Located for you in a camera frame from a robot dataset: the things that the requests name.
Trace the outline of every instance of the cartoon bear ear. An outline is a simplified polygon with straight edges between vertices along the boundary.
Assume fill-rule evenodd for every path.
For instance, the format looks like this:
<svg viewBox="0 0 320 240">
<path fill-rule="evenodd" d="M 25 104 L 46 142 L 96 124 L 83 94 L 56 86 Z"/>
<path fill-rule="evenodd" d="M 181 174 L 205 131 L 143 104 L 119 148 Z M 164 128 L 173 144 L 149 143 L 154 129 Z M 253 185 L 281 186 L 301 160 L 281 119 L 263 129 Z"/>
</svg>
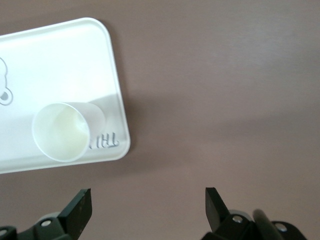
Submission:
<svg viewBox="0 0 320 240">
<path fill-rule="evenodd" d="M 13 99 L 14 95 L 12 94 L 10 89 L 5 88 L 4 92 L 0 96 L 0 104 L 4 106 L 9 105 L 13 101 Z"/>
<path fill-rule="evenodd" d="M 7 65 L 5 61 L 0 57 L 0 78 L 3 78 L 4 76 L 7 75 Z"/>
</svg>

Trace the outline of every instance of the plastic cup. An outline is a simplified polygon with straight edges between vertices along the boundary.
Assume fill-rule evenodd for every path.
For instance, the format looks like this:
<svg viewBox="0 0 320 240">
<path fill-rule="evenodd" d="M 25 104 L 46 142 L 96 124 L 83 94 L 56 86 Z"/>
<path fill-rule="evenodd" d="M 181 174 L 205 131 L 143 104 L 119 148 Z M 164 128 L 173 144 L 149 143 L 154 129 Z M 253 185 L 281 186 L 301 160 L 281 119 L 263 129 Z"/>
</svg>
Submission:
<svg viewBox="0 0 320 240">
<path fill-rule="evenodd" d="M 49 158 L 72 162 L 81 158 L 105 125 L 102 110 L 88 102 L 57 102 L 33 118 L 32 136 Z"/>
</svg>

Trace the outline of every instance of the tray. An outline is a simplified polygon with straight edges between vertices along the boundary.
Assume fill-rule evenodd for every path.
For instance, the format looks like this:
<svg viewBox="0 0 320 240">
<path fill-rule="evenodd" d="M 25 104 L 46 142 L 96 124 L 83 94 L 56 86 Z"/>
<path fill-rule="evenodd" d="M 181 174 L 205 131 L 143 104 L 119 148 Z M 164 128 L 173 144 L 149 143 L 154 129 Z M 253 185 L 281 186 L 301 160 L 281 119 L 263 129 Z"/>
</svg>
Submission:
<svg viewBox="0 0 320 240">
<path fill-rule="evenodd" d="M 57 162 L 32 138 L 32 119 L 54 102 L 90 102 L 106 116 L 87 153 Z M 0 173 L 118 160 L 130 135 L 106 27 L 94 18 L 0 36 Z"/>
</svg>

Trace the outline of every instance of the bolt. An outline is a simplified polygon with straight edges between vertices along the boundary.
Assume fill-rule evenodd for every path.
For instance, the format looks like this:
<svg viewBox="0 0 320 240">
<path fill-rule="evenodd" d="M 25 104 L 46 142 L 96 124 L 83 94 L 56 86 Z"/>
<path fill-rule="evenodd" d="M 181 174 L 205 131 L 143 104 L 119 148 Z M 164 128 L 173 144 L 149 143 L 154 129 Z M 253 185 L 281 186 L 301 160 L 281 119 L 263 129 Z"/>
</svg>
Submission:
<svg viewBox="0 0 320 240">
<path fill-rule="evenodd" d="M 286 228 L 285 225 L 283 225 L 282 223 L 276 223 L 275 227 L 280 231 L 280 232 L 286 232 L 288 229 Z"/>
<path fill-rule="evenodd" d="M 0 236 L 5 235 L 7 232 L 8 232 L 8 230 L 6 230 L 6 229 L 0 230 Z"/>
<path fill-rule="evenodd" d="M 235 221 L 236 223 L 240 224 L 240 223 L 242 223 L 243 218 L 236 215 L 236 216 L 234 216 L 234 217 L 232 218 L 232 220 Z"/>
<path fill-rule="evenodd" d="M 51 224 L 51 220 L 46 220 L 41 223 L 41 227 L 46 227 L 46 226 L 49 226 L 50 224 Z"/>
</svg>

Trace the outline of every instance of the brown table surface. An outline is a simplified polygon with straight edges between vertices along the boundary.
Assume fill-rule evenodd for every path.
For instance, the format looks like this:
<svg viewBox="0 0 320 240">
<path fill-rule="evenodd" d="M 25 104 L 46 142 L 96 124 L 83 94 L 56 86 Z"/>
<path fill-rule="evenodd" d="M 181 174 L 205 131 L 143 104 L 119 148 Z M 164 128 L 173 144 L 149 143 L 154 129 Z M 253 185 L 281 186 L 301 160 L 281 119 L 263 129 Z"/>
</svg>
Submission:
<svg viewBox="0 0 320 240">
<path fill-rule="evenodd" d="M 320 1 L 3 0 L 0 35 L 81 17 L 111 34 L 122 159 L 0 175 L 25 230 L 92 189 L 82 240 L 199 240 L 205 187 L 320 236 Z"/>
</svg>

